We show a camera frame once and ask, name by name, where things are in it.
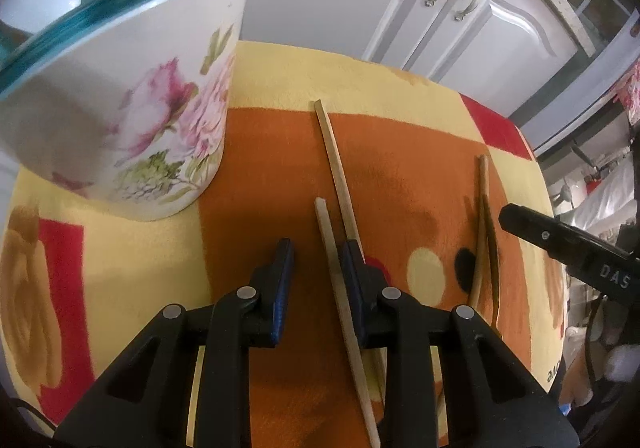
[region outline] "floral container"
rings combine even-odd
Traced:
[[[180,211],[222,160],[244,2],[0,0],[0,147],[106,211]]]

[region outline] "yellow oval spot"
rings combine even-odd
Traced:
[[[417,248],[406,267],[409,291],[423,305],[437,306],[442,300],[447,279],[444,266],[429,248]]]

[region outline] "silver screw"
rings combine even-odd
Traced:
[[[172,303],[162,309],[162,316],[164,316],[168,320],[173,320],[174,318],[180,316],[180,314],[182,314],[182,308],[175,303]]]
[[[236,296],[242,300],[253,298],[258,292],[250,285],[245,285],[236,291]]]
[[[465,320],[471,320],[476,312],[468,305],[459,305],[456,307],[456,314]]]
[[[385,287],[382,290],[382,296],[384,296],[387,300],[397,300],[398,298],[400,298],[400,295],[402,293],[400,292],[400,290],[397,287]]]

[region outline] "colorful tablecloth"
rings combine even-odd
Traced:
[[[241,42],[222,165],[179,214],[127,221],[20,171],[0,258],[7,391],[61,421],[163,306],[216,301],[289,237],[296,268],[284,337],[250,355],[254,446],[367,446],[314,213],[314,199],[327,199],[344,240],[317,99],[330,113],[367,261],[424,304],[466,301],[479,155],[492,160],[494,221],[507,202],[551,215],[520,132],[472,99],[382,65]],[[497,234],[498,326],[549,388],[564,333],[560,266]],[[485,316],[490,307],[483,290]]]

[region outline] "teal rim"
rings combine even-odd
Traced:
[[[0,98],[18,86],[29,69],[51,59],[107,22],[152,0],[93,0],[27,40],[13,51],[0,70]]]

